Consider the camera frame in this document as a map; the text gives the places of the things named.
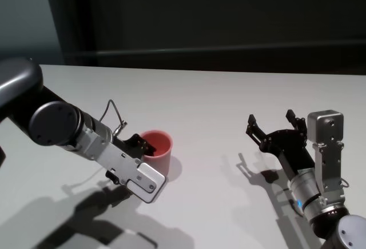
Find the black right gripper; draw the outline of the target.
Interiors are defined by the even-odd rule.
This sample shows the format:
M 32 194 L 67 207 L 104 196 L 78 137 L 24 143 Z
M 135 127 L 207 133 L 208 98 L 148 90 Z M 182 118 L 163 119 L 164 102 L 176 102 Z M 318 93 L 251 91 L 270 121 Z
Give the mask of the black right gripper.
M 287 111 L 286 119 L 294 130 L 278 130 L 267 135 L 258 126 L 255 116 L 250 114 L 246 134 L 262 152 L 270 153 L 279 160 L 286 176 L 296 176 L 299 170 L 314 168 L 315 163 L 306 150 L 305 119 L 298 118 L 291 109 Z

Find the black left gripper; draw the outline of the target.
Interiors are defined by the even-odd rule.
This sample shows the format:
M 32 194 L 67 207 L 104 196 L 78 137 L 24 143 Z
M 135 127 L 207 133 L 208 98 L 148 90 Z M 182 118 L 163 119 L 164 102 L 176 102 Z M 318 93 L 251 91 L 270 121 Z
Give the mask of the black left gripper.
M 134 159 L 142 159 L 143 155 L 154 156 L 156 148 L 138 134 L 127 140 L 113 139 L 113 144 Z

